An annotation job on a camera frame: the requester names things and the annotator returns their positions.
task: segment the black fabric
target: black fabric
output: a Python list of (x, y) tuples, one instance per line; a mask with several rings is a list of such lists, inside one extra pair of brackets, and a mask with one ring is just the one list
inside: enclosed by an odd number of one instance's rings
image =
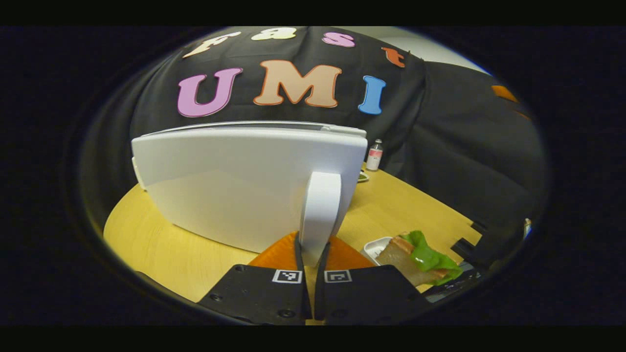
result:
[[(292, 120), (333, 123), (367, 131), (372, 143), (381, 138), (381, 169), (421, 189), (453, 209), (481, 222), (490, 231), (484, 243), (500, 243), (521, 230), (523, 219), (538, 215), (545, 198), (547, 166), (533, 123), (515, 112), (514, 103), (496, 96), (496, 79), (460, 66), (424, 62), (413, 54), (361, 34), (329, 27), (295, 27), (296, 37), (253, 41), (268, 27), (227, 28), (211, 33), (148, 66), (130, 79), (104, 106), (87, 138), (82, 175), (85, 197), (102, 199), (95, 222), (106, 217), (136, 184), (130, 162), (130, 140), (166, 128), (235, 120)], [(187, 58), (202, 41), (241, 31)], [(355, 47), (326, 44), (324, 33), (354, 38)], [(392, 64), (381, 49), (395, 48), (404, 68)], [(335, 85), (335, 108), (309, 106), (303, 98), (258, 106), (264, 60), (288, 60), (304, 75), (316, 65), (342, 70)], [(226, 68), (243, 68), (235, 77), (228, 105), (213, 115), (188, 118), (177, 110), (178, 83), (207, 75), (198, 102), (211, 101), (217, 79)], [(380, 115), (358, 110), (366, 82), (386, 82)], [(282, 89), (279, 94), (285, 96)], [(531, 117), (521, 106), (520, 111)]]

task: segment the white plastic object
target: white plastic object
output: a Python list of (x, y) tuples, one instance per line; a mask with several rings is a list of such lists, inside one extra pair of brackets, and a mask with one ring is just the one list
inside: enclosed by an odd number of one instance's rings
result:
[(316, 266), (337, 220), (341, 199), (338, 173), (313, 172), (302, 202), (300, 244), (302, 263)]
[(367, 154), (367, 162), (365, 168), (371, 171), (378, 170), (378, 165), (381, 163), (382, 158), (382, 140), (377, 139), (374, 145), (369, 149)]
[(138, 179), (168, 221), (261, 252), (300, 230), (314, 172), (341, 176), (325, 241), (337, 234), (367, 150), (364, 135), (321, 123), (216, 123), (150, 133), (134, 138), (132, 148)]
[(380, 266), (381, 263), (377, 262), (376, 258), (382, 252), (382, 250), (387, 247), (389, 241), (391, 241), (391, 237), (383, 237), (375, 241), (368, 242), (365, 244), (365, 246), (363, 246), (361, 254), (363, 254), (365, 258), (368, 258), (372, 263)]

